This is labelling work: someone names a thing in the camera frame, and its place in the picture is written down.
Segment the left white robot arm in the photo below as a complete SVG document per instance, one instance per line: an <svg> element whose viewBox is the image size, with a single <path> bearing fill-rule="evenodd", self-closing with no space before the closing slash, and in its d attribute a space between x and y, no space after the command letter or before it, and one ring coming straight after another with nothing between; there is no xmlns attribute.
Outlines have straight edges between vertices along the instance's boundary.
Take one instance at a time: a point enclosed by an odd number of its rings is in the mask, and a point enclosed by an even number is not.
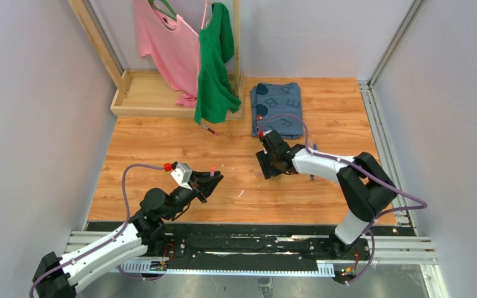
<svg viewBox="0 0 477 298"><path fill-rule="evenodd" d="M76 297L115 267L155 248L160 250L164 245L164 221L183 215L194 199L205 204L224 178L220 171L193 171L185 163L174 163L171 176L177 183L174 190L148 190L140 209L128 213L123 224L111 233L61 256L46 254L32 278L29 296Z"/></svg>

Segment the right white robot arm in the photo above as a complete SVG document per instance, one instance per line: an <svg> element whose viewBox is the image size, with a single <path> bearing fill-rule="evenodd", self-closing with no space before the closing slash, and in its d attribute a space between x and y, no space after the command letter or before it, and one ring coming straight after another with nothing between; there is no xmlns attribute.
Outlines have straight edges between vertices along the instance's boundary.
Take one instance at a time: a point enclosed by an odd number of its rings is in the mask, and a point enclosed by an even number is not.
<svg viewBox="0 0 477 298"><path fill-rule="evenodd" d="M281 174L307 174L337 183L348 212L331 235L330 247L347 252L367 226L396 198L395 186L373 155L338 156L290 146L275 130L259 138L263 150L256 153L265 179Z"/></svg>

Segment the red pen near rack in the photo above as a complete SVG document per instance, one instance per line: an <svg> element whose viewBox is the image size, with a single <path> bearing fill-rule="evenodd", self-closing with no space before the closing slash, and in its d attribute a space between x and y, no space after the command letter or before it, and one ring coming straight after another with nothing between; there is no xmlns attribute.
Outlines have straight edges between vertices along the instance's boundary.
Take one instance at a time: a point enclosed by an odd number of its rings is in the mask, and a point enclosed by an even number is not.
<svg viewBox="0 0 477 298"><path fill-rule="evenodd" d="M200 125L203 129L205 129L205 130L207 130L208 132L210 132L211 134L213 134L213 135L215 135L215 136L219 136L219 134L218 134L215 130L211 129L211 128L210 128L209 126L207 126L206 124L200 123L199 125Z"/></svg>

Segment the folded blue t-shirt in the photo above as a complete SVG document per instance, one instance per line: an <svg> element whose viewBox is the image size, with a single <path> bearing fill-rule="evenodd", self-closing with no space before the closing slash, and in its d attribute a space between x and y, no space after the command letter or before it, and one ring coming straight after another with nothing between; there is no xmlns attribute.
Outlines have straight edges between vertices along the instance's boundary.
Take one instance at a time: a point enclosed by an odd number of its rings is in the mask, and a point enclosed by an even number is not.
<svg viewBox="0 0 477 298"><path fill-rule="evenodd" d="M290 140L303 136L302 97L298 83L258 83L250 91L250 99L251 136L257 137L260 130L275 130Z"/></svg>

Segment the green t-shirt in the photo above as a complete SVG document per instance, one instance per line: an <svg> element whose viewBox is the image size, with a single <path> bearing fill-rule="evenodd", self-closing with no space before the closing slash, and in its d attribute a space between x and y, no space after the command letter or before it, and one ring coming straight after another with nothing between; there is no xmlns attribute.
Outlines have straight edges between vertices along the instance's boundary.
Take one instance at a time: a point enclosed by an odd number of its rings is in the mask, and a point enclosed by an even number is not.
<svg viewBox="0 0 477 298"><path fill-rule="evenodd" d="M226 63L235 55L230 14L225 4L211 5L209 23L199 33L201 68L198 74L198 95L194 121L217 124L227 113L237 112L241 100L231 91Z"/></svg>

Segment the wooden clothes rack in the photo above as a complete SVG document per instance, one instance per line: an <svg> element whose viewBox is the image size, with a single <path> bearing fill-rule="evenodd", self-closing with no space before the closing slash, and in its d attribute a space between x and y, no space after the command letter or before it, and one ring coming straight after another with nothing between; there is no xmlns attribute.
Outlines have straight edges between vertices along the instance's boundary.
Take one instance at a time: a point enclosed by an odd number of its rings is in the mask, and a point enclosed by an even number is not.
<svg viewBox="0 0 477 298"><path fill-rule="evenodd" d="M204 15L200 23L201 28L200 30L195 30L198 34L211 19L211 5L213 3L215 2L207 2L204 5ZM195 108L176 105L177 98L179 98L183 92L172 90L157 68L153 71L120 71L114 62L113 55L107 49L104 39L99 33L98 25L94 23L89 13L87 3L85 1L72 1L70 4L85 31L88 33L92 43L94 43L113 82L117 86L117 92L111 104L111 111L115 115L185 117L194 120ZM232 11L229 10L229 14L235 44L235 55L230 60L237 60L239 57L239 46L237 43L239 34L239 9L235 7ZM232 93L240 99L242 92L239 86L239 79L240 76L236 74L234 80L229 81ZM236 119L240 114L241 108L242 105L237 112L228 112L226 120Z"/></svg>

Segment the pink t-shirt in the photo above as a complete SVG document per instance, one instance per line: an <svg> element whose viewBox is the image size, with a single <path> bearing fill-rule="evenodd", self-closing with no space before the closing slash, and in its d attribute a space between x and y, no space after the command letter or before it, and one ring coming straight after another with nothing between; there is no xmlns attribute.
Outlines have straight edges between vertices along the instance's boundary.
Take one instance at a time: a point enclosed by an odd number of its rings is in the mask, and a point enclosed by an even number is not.
<svg viewBox="0 0 477 298"><path fill-rule="evenodd" d="M133 1L137 50L150 56L174 91L183 94L176 105L195 108L201 67L199 34L179 15L170 19L148 1Z"/></svg>

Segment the green clothes hanger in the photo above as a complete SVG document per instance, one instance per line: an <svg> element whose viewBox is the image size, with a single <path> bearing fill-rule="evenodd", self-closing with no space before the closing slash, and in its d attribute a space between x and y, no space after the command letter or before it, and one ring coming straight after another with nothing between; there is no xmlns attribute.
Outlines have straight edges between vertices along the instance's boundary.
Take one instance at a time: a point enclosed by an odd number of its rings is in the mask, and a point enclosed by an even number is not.
<svg viewBox="0 0 477 298"><path fill-rule="evenodd" d="M176 20L177 13L167 0L158 0L160 4L155 4L155 2L156 0L148 0L148 3L152 8L158 12L161 12L170 19Z"/></svg>

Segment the aluminium frame rail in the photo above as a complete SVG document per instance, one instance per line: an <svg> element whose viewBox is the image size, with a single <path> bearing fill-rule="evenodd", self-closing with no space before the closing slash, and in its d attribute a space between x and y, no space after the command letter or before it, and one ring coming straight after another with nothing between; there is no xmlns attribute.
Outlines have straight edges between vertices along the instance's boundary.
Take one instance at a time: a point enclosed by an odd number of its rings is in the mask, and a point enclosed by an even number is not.
<svg viewBox="0 0 477 298"><path fill-rule="evenodd" d="M317 276L349 285L381 265L417 265L431 297L448 291L432 242L401 228L378 227L347 251L332 246L332 225L169 224L150 240L133 225L106 223L72 232L55 266L75 292L114 269L158 274Z"/></svg>

